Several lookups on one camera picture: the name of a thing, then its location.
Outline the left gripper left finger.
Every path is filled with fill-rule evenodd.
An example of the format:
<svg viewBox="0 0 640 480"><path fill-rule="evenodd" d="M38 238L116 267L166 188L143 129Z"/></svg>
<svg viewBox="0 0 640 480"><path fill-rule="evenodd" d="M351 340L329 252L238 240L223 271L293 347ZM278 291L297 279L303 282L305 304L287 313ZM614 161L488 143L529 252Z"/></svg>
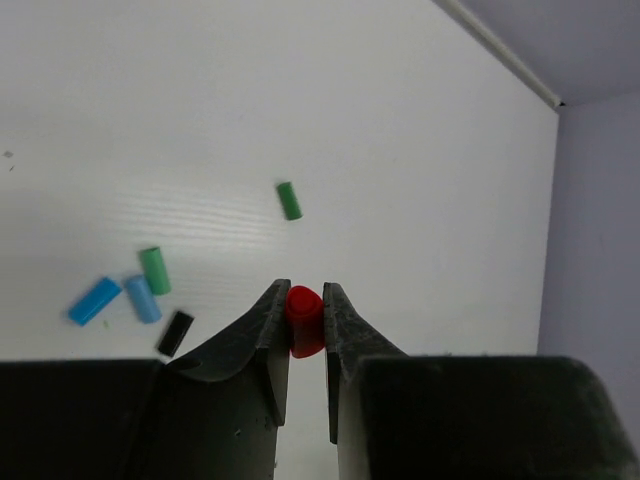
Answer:
<svg viewBox="0 0 640 480"><path fill-rule="evenodd" d="M159 403L162 479L271 479L287 405L288 280L171 362Z"/></svg>

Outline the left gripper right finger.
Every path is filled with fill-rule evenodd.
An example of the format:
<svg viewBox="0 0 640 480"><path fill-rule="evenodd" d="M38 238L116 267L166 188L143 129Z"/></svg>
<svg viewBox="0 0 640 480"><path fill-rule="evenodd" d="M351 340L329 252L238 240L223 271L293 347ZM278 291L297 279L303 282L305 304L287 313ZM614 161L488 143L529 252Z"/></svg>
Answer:
<svg viewBox="0 0 640 480"><path fill-rule="evenodd" d="M369 324L343 287L323 286L324 337L330 442L337 447L341 479L369 479L368 431L362 415L360 364L406 353Z"/></svg>

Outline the red pen cap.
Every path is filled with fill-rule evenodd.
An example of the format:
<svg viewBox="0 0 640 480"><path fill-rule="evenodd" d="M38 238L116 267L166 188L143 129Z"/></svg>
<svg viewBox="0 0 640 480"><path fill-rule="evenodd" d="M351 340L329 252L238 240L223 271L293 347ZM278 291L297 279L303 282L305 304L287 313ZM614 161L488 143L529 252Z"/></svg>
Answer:
<svg viewBox="0 0 640 480"><path fill-rule="evenodd" d="M316 292L301 285L292 287L286 296L285 318L294 358L308 358L324 349L324 302Z"/></svg>

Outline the black pen cap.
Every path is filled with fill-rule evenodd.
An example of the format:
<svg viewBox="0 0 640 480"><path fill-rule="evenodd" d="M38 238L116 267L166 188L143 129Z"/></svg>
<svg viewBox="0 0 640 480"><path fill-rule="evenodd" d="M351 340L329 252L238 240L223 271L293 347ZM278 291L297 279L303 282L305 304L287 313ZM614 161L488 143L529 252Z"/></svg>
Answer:
<svg viewBox="0 0 640 480"><path fill-rule="evenodd" d="M191 328L194 317L181 310L176 310L157 344L157 352L173 358Z"/></svg>

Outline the light blue pen cap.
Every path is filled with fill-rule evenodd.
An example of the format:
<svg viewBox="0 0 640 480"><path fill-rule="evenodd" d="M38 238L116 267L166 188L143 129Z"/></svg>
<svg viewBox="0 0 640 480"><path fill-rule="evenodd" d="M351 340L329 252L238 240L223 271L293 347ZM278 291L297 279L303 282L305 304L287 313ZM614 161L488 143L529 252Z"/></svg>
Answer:
<svg viewBox="0 0 640 480"><path fill-rule="evenodd" d="M155 300L155 296L151 292L144 275L135 275L127 278L124 286L135 313L142 323L152 324L162 318L162 313Z"/></svg>

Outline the light green pen cap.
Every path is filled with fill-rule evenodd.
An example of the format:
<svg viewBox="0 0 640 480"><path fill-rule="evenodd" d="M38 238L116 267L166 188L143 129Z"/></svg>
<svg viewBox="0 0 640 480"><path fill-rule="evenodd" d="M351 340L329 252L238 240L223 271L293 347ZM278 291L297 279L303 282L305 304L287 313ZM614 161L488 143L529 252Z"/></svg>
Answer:
<svg viewBox="0 0 640 480"><path fill-rule="evenodd" d="M151 292L156 296L170 293L171 282L161 249L143 249L138 252L138 258Z"/></svg>

